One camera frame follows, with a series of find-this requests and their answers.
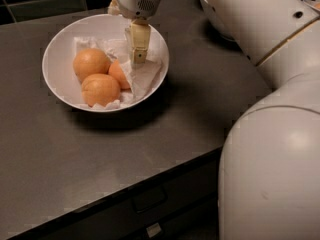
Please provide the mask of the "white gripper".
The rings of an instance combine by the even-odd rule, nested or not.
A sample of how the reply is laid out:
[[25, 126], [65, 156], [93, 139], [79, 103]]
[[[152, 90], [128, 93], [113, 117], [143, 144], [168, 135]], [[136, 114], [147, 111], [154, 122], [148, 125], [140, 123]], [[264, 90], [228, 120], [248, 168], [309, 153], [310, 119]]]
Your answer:
[[120, 13], [128, 19], [135, 19], [130, 23], [130, 45], [131, 60], [135, 64], [146, 61], [151, 27], [146, 20], [152, 17], [160, 4], [161, 0], [111, 0], [107, 13], [119, 15]]

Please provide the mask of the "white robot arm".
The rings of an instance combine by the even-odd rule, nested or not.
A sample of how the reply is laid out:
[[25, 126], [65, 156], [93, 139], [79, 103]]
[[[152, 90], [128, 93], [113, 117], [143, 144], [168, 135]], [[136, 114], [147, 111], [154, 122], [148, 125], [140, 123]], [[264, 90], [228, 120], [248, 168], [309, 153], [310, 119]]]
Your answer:
[[219, 240], [320, 240], [318, 12], [301, 0], [207, 0], [273, 92], [224, 144]]

